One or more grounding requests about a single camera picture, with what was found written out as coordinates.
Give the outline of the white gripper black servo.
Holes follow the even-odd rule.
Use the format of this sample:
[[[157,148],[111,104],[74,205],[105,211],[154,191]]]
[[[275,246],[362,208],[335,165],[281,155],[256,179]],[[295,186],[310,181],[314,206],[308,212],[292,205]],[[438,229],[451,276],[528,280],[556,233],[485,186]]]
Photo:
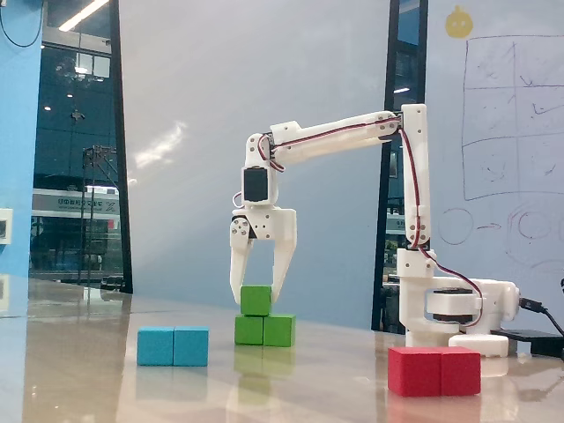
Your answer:
[[[236,301],[241,299],[241,287],[254,239],[275,241],[271,284],[271,303],[274,304],[295,251],[296,211],[277,206],[243,207],[233,211],[230,225],[230,286]]]

